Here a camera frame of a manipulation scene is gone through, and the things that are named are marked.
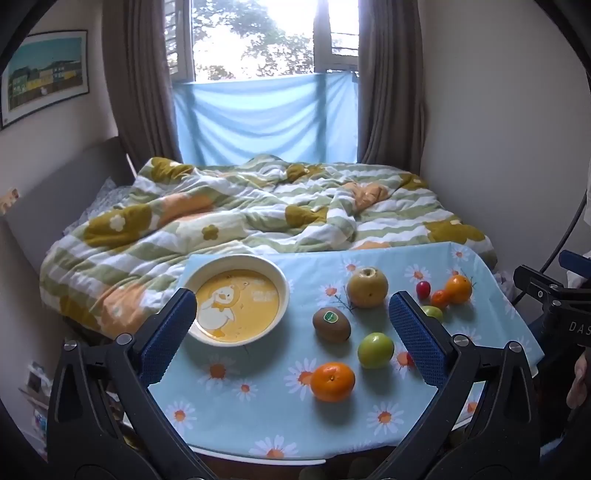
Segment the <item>person's right hand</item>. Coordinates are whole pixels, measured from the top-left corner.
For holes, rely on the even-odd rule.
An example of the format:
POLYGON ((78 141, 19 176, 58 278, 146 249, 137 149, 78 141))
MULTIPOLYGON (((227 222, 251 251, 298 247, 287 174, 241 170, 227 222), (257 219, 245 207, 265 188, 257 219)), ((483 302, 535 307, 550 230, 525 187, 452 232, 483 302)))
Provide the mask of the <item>person's right hand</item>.
POLYGON ((575 378, 567 394, 566 402, 570 409, 574 410, 583 405, 587 398, 588 387, 586 383, 588 362, 586 355, 582 354, 574 366, 575 378))

